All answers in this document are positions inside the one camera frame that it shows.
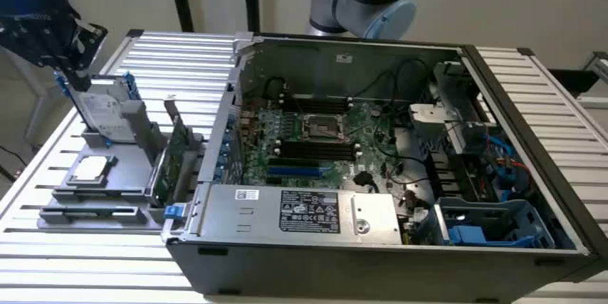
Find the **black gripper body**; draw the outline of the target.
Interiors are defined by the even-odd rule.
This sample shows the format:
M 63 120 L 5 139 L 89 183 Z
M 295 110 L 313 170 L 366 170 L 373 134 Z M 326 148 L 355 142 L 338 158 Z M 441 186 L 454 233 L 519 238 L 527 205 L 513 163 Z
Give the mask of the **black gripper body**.
M 81 70 L 81 18 L 73 7 L 27 14 L 3 6 L 2 47 L 37 66 Z

